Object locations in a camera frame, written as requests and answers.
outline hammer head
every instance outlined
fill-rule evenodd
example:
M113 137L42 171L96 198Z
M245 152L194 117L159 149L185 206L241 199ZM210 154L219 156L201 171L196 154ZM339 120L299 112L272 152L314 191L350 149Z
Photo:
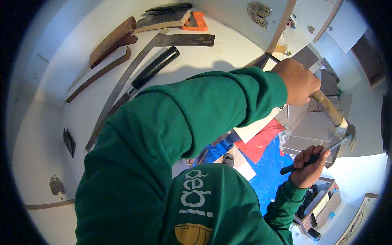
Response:
M356 132L355 132L355 127L352 124L348 124L346 133L345 133L346 137L351 136L351 140L350 140L350 152L352 153L352 150L355 147L355 143L356 143Z

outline yellow logo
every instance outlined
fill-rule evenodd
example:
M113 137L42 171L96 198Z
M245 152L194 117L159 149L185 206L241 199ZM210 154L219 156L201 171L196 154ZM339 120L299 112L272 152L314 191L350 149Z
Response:
M186 223L175 225L174 233L183 245L206 245L210 240L212 229L201 224Z

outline shoe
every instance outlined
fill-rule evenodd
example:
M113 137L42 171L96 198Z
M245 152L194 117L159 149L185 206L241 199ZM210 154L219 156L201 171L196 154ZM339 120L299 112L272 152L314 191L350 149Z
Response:
M223 155L223 164L226 164L227 166L234 167L234 157L230 153L226 153Z

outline green sweatshirt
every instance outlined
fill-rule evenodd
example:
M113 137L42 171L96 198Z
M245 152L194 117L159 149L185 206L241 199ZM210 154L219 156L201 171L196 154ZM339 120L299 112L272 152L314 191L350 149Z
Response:
M202 164L173 181L172 165L287 100L280 76L250 67L153 86L107 119L75 197L77 244L292 244L305 198L288 180L263 217L235 169Z

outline wooden hammer handle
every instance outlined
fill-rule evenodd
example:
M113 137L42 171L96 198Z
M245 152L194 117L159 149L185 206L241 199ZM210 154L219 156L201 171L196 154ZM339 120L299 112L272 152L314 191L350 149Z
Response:
M310 96L324 110L325 114L327 114L327 116L331 119L335 127L338 127L342 124L344 120L343 116L332 105L331 101L329 101L329 99L323 92L321 92L321 90L314 91Z

